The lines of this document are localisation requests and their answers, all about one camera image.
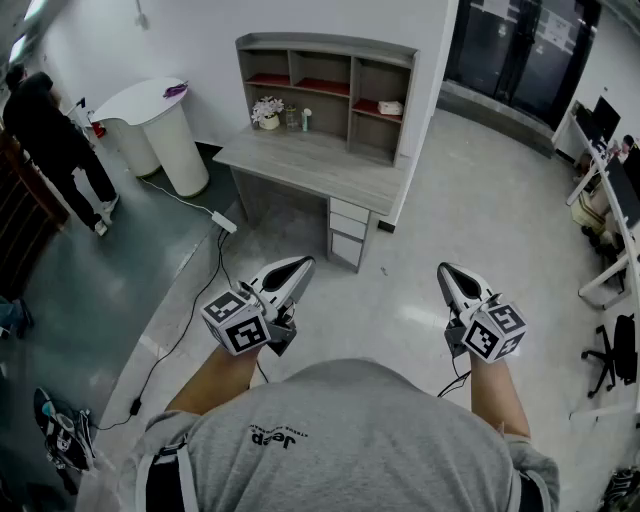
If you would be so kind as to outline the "white paper notice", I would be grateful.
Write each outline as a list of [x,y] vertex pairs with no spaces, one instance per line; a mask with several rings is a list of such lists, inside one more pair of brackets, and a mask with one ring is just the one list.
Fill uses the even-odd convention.
[[570,38],[573,25],[547,8],[542,8],[536,35],[556,48],[572,54],[576,43]]

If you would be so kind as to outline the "white office desk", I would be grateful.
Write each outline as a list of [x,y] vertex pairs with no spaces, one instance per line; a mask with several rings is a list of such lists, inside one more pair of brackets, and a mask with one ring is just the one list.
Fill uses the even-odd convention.
[[[579,184],[567,198],[566,205],[571,206],[580,197],[582,191],[590,180],[595,176],[599,176],[601,188],[606,194],[609,211],[615,219],[616,227],[622,237],[624,249],[617,256],[614,263],[587,284],[583,285],[578,290],[578,295],[596,310],[610,309],[624,301],[629,296],[634,298],[635,307],[640,308],[640,254],[637,250],[636,239],[627,225],[628,217],[623,212],[611,180],[612,177],[615,177],[614,170],[621,168],[620,162],[615,158],[609,160],[607,158],[607,148],[601,150],[602,143],[596,146],[595,142],[593,142],[584,132],[576,116],[576,114],[582,109],[582,105],[579,104],[570,114],[566,115],[566,120],[562,122],[562,130],[565,130],[569,126],[573,128],[582,144],[585,146],[585,149],[589,152],[591,156],[591,163],[586,175],[581,179]],[[604,284],[609,278],[623,270],[626,270],[626,276],[629,280],[629,283],[625,284],[625,289],[623,291],[619,292],[615,297],[610,298],[607,302],[602,304],[593,302],[590,299],[590,294],[592,292]]]

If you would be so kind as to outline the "black chest harness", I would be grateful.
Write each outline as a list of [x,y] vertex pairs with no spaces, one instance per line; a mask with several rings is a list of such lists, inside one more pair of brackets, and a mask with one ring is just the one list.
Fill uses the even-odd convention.
[[[549,500],[532,472],[519,472],[513,488],[518,512],[546,511]],[[158,505],[167,505],[172,512],[200,512],[186,437],[142,457],[134,502],[136,512],[156,512]]]

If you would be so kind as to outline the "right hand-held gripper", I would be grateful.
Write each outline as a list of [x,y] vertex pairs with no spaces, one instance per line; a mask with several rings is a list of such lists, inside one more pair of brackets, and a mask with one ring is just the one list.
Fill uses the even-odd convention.
[[[492,364],[519,346],[527,323],[514,302],[502,302],[484,278],[457,264],[440,263],[437,280],[446,306],[458,313],[444,331],[454,358],[467,351]],[[468,308],[473,300],[481,301]]]

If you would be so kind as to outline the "person's grey t-shirt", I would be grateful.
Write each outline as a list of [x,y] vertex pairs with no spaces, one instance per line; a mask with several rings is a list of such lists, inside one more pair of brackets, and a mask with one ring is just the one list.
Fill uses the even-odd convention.
[[248,389],[204,415],[153,417],[126,455],[117,512],[136,512],[144,455],[187,439],[200,512],[518,512],[518,473],[560,501],[556,463],[531,441],[345,359]]

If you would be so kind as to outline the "person's left forearm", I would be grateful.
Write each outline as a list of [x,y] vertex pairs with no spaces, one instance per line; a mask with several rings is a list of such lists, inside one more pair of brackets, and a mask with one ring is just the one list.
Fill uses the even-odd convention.
[[250,388],[262,346],[233,356],[216,348],[165,408],[204,415]]

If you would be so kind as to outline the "black monitor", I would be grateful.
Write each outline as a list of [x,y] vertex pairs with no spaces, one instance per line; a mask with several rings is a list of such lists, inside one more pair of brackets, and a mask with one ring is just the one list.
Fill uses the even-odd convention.
[[599,97],[592,118],[601,132],[602,140],[609,142],[619,124],[620,115],[603,96]]

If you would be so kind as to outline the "white cabinet drawer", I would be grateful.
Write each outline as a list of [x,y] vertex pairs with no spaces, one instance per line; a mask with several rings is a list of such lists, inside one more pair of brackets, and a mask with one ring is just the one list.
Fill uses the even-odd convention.
[[337,232],[331,233],[331,253],[353,266],[359,265],[362,248],[363,244],[360,241]]
[[368,223],[370,211],[365,208],[347,203],[333,197],[329,199],[329,208],[331,212],[343,217],[350,218],[363,224]]
[[334,212],[330,213],[329,227],[332,231],[342,233],[350,238],[364,240],[367,233],[367,224],[358,220],[344,217]]

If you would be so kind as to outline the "black and white bag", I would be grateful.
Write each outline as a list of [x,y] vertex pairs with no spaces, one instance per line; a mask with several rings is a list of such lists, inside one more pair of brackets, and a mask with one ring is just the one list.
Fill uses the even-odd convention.
[[40,387],[34,392],[33,406],[36,423],[45,438],[47,459],[57,469],[92,471],[96,454],[90,434],[90,411],[64,405]]

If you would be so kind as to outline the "grey wooden desk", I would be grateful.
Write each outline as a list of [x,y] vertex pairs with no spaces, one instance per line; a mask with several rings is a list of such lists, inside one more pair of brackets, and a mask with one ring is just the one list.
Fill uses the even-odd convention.
[[[358,272],[378,220],[391,213],[409,160],[388,158],[379,149],[348,144],[321,132],[288,132],[245,128],[227,143],[214,161],[228,166],[248,224],[260,225],[269,208],[283,200],[298,209],[326,215],[327,258]],[[358,266],[331,253],[329,199],[333,197],[370,211]]]

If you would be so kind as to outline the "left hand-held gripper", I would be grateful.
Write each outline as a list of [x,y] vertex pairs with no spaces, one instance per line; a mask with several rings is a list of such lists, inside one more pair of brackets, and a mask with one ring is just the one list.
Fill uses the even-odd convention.
[[263,267],[249,284],[239,281],[201,307],[219,345],[239,356],[267,345],[281,356],[297,334],[295,305],[315,272],[312,256],[281,259]]

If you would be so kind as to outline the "white pot with pink flowers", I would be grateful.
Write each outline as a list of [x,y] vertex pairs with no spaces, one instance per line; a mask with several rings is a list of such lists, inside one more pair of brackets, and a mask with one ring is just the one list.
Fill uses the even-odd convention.
[[251,121],[263,130],[274,130],[279,127],[279,114],[284,110],[282,99],[265,96],[257,100],[252,107]]

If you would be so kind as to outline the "dark glass door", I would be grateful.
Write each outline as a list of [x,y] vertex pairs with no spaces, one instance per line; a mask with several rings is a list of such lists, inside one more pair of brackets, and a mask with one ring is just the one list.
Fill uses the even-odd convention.
[[[572,54],[536,35],[542,8],[569,21]],[[594,42],[597,0],[458,0],[445,79],[555,129]]]

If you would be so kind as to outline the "black office chair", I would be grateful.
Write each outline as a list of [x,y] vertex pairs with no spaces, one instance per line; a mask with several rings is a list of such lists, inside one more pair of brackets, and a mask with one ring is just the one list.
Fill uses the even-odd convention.
[[587,394],[593,399],[600,391],[606,377],[610,383],[606,391],[610,392],[618,381],[625,386],[635,384],[638,370],[638,352],[635,345],[635,319],[634,315],[619,315],[614,328],[613,342],[609,341],[604,325],[596,328],[596,334],[603,340],[604,351],[585,350],[581,353],[581,359],[598,359],[602,363],[599,380],[594,389]]

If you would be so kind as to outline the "brown wooden staircase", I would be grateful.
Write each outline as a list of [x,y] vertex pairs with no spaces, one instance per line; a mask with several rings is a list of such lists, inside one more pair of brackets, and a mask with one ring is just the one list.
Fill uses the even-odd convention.
[[18,142],[0,130],[0,296],[22,294],[69,212]]

